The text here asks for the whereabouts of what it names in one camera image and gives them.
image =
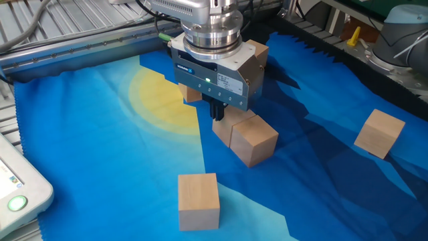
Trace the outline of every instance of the white device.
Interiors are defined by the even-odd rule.
[[[0,134],[0,239],[45,211],[52,185]]]

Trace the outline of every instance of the green cable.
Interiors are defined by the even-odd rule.
[[[173,37],[171,37],[171,36],[169,36],[169,35],[167,35],[167,34],[165,34],[165,33],[160,33],[160,34],[159,34],[159,38],[160,38],[160,39],[162,39],[162,40],[165,40],[165,41],[169,42],[169,41],[171,41],[171,39],[172,39]]]

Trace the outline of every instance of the white cable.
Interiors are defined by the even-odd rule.
[[[5,42],[4,44],[0,45],[0,53],[6,52],[7,50],[9,50],[10,48],[12,48],[13,46],[16,46],[17,44],[21,43],[22,41],[26,40],[36,29],[37,24],[39,23],[39,18],[41,16],[41,13],[43,13],[43,11],[45,10],[46,5],[50,2],[51,0],[43,0],[40,4],[39,9],[35,12],[34,16],[33,16],[33,20],[31,21],[29,27],[27,30],[25,30],[21,35],[19,35],[18,37]]]
[[[43,2],[46,2],[46,4],[45,4],[45,6],[46,6],[50,2],[50,0],[43,0],[42,4],[43,4]],[[40,12],[40,14],[41,14],[44,9],[45,9],[45,7],[42,5],[37,10],[37,12]],[[41,40],[41,41],[34,42],[34,43],[22,44],[19,47],[14,48],[14,49],[36,47],[36,46],[39,46],[39,45],[42,45],[42,44],[54,44],[54,43],[58,43],[58,42],[68,41],[68,40],[71,40],[71,39],[76,39],[76,38],[79,38],[79,37],[86,37],[86,36],[89,36],[89,35],[95,35],[95,34],[104,33],[106,31],[118,29],[118,28],[121,28],[121,27],[125,27],[127,25],[132,25],[133,23],[138,23],[138,22],[141,22],[141,21],[146,21],[146,20],[150,19],[150,17],[146,18],[147,15],[148,15],[148,13],[143,13],[142,12],[142,13],[140,13],[140,15],[136,19],[132,19],[132,20],[129,20],[129,21],[126,21],[126,22],[123,22],[123,23],[119,23],[118,25],[110,25],[110,26],[101,27],[101,28],[95,29],[95,30],[81,31],[79,33],[69,33],[69,34],[66,34],[66,35],[61,35],[61,36],[57,36],[57,37],[53,37],[53,38]],[[39,17],[37,18],[36,21],[35,21],[35,19],[36,19],[36,14],[34,15],[33,22],[35,22],[35,26],[37,26]],[[27,32],[30,29],[31,29],[31,27],[29,29],[27,29],[23,34],[21,34],[20,36],[18,36],[17,38],[15,38],[15,39],[13,39],[13,40],[11,40],[9,42],[6,42],[3,45],[0,45],[0,53],[6,52],[7,50],[9,50],[10,48],[12,48],[13,46],[16,46],[17,44],[21,43],[23,40],[20,41],[20,42],[18,42],[18,43],[16,43],[16,44],[14,44],[16,39],[22,38],[23,35],[27,34]]]
[[[411,44],[409,47],[405,48],[403,51],[399,52],[396,56],[394,56],[394,58],[397,58],[398,56],[400,56],[400,55],[404,54],[405,52],[411,50],[413,47],[415,47],[417,44],[419,44],[420,42],[422,42],[425,39],[428,39],[428,35],[426,35],[425,37],[416,41],[415,43]]]

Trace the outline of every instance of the label sticker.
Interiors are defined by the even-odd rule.
[[[235,94],[242,95],[243,83],[224,74],[217,74],[217,85]]]
[[[180,70],[183,70],[183,71],[188,72],[189,74],[195,74],[195,71],[194,71],[192,68],[188,68],[188,67],[186,67],[186,66],[182,66],[181,64],[175,64],[175,66],[176,66],[178,69],[180,69]]]
[[[189,42],[193,43],[193,36],[191,36],[189,34],[186,34],[185,36]]]

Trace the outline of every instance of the cable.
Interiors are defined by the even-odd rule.
[[[411,50],[413,47],[415,47],[417,44],[419,44],[420,42],[424,41],[425,39],[428,39],[428,35],[426,35],[425,37],[423,37],[420,40],[416,41],[415,43],[411,44],[409,47],[405,48],[403,51],[399,52],[396,56],[394,56],[394,58],[397,58],[398,56],[404,54],[408,50]]]
[[[159,28],[158,28],[158,18],[157,17],[155,17],[155,19],[154,19],[154,29],[156,30],[156,32],[158,33],[158,35],[159,35]]]
[[[8,51],[8,53],[13,53],[19,50],[30,50],[33,48],[37,48],[37,47],[41,47],[41,46],[46,46],[49,44],[56,44],[59,42],[65,42],[68,40],[73,40],[73,39],[77,39],[80,37],[87,37],[90,35],[96,35],[96,34],[100,34],[100,33],[107,33],[109,31],[114,31],[117,29],[123,29],[126,27],[134,27],[137,25],[142,25],[145,23],[150,22],[151,20],[149,19],[145,19],[144,18],[148,15],[148,13],[144,13],[143,15],[140,15],[138,18],[130,20],[130,21],[126,21],[124,23],[120,23],[116,26],[107,26],[107,27],[103,27],[100,29],[96,29],[96,30],[89,30],[89,31],[83,31],[80,33],[72,33],[72,34],[68,34],[68,35],[62,35],[62,36],[58,36],[58,37],[53,37],[50,39],[46,39],[46,40],[42,40],[42,41],[38,41],[38,42],[34,42],[34,43],[28,43],[28,44],[22,44],[16,48],[13,48],[12,50]]]
[[[36,29],[38,23],[39,23],[39,18],[41,16],[41,13],[43,13],[43,11],[45,10],[45,7],[47,6],[47,4],[50,2],[51,0],[43,0],[41,2],[41,5],[39,7],[39,9],[35,12],[34,16],[33,16],[33,20],[31,21],[31,23],[29,24],[29,27],[27,30],[25,30],[21,35],[19,35],[18,37],[0,45],[0,53],[6,52],[7,50],[9,50],[10,48],[12,48],[13,46],[16,46],[17,44],[21,43],[22,41],[24,41],[25,39],[27,39]]]
[[[249,18],[248,23],[245,24],[245,26],[241,29],[241,33],[244,32],[249,27],[249,24],[251,23],[251,19],[255,17],[255,15],[257,14],[257,12],[260,10],[260,7],[261,7],[262,4],[263,4],[263,0],[260,0],[259,6],[254,11],[254,16]]]
[[[298,0],[296,1],[296,7],[297,7],[297,9],[299,10],[300,15],[302,16],[302,19],[303,19],[304,21],[306,21],[306,16],[303,14],[302,8],[300,7],[300,4],[299,4],[299,1],[298,1]]]
[[[2,80],[2,81],[4,81],[4,82],[6,82],[7,84],[11,84],[11,85],[13,85],[13,82],[8,81],[8,80],[7,80],[7,77],[3,77],[1,74],[0,74],[0,80]]]
[[[152,15],[153,17],[158,17],[161,20],[170,21],[170,22],[173,22],[173,23],[180,23],[180,20],[172,19],[172,18],[169,18],[169,17],[164,17],[162,15],[153,13],[150,9],[148,9],[146,6],[144,6],[144,4],[142,4],[140,2],[140,0],[135,0],[135,1],[136,1],[136,4],[138,4],[138,6],[140,6],[143,10],[145,10],[148,14]]]

